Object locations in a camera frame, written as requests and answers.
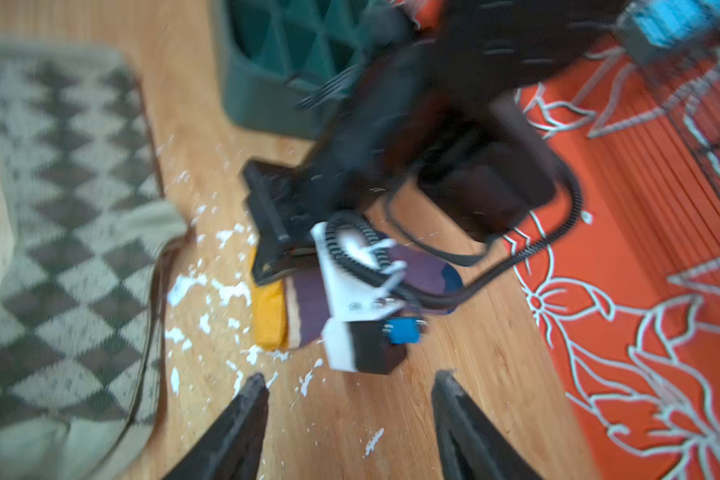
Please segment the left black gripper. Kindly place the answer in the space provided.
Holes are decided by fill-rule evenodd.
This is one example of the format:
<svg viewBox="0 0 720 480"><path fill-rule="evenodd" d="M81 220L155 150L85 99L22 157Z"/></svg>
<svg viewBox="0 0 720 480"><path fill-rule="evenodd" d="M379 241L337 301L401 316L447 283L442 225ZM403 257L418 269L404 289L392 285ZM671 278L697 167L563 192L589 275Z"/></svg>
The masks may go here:
<svg viewBox="0 0 720 480"><path fill-rule="evenodd" d="M431 48L400 47L365 68L301 164L247 160L241 176L258 232L255 284L318 268L312 227L336 211L364 213L434 143L446 110Z"/></svg>

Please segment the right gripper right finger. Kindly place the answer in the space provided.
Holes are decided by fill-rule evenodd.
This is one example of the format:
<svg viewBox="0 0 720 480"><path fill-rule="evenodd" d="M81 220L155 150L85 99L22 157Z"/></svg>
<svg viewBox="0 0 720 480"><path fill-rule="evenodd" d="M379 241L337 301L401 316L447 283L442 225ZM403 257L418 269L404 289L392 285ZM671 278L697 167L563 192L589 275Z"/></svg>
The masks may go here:
<svg viewBox="0 0 720 480"><path fill-rule="evenodd" d="M444 478L541 479L450 371L436 373L431 402Z"/></svg>

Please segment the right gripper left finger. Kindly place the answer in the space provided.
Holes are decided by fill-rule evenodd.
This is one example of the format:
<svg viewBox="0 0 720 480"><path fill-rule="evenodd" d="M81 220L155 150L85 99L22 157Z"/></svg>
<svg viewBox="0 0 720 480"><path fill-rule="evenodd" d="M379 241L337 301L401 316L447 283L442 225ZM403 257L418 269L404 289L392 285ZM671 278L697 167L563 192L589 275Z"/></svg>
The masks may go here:
<svg viewBox="0 0 720 480"><path fill-rule="evenodd" d="M269 413L269 390L260 373L242 388L167 479L250 480L258 477Z"/></svg>

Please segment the purple sock with yellow cuff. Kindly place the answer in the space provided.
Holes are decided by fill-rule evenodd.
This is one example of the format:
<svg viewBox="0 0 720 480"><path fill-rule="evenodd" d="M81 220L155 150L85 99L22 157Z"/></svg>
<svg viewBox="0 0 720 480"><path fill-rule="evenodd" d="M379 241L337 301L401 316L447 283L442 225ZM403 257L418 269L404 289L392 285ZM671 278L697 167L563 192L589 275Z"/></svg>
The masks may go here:
<svg viewBox="0 0 720 480"><path fill-rule="evenodd" d="M407 263L405 280L433 293L463 287L459 272L447 262L407 246L390 250ZM302 348L321 337L330 309L320 270L307 269L283 280L251 289L254 343L267 351Z"/></svg>

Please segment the green plastic divider tray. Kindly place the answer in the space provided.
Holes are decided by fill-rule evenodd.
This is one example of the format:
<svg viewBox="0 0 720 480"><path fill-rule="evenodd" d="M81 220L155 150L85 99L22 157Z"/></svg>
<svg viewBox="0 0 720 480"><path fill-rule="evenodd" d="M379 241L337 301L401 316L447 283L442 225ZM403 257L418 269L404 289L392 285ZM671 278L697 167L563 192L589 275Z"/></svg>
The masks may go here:
<svg viewBox="0 0 720 480"><path fill-rule="evenodd" d="M382 1L213 1L221 107L235 125L314 140L370 52Z"/></svg>

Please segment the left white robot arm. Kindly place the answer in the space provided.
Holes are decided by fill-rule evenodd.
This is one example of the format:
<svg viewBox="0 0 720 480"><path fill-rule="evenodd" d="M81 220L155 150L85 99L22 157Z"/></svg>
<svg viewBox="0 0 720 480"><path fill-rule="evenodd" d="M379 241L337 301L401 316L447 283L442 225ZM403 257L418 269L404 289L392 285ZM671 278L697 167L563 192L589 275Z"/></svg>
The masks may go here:
<svg viewBox="0 0 720 480"><path fill-rule="evenodd" d="M623 1L445 1L432 27L403 7L364 15L361 62L300 96L329 115L301 164L247 161L259 231L252 276L267 285L314 268L311 228L360 219L414 177L472 240L490 246L574 175L514 92L564 72L626 9Z"/></svg>

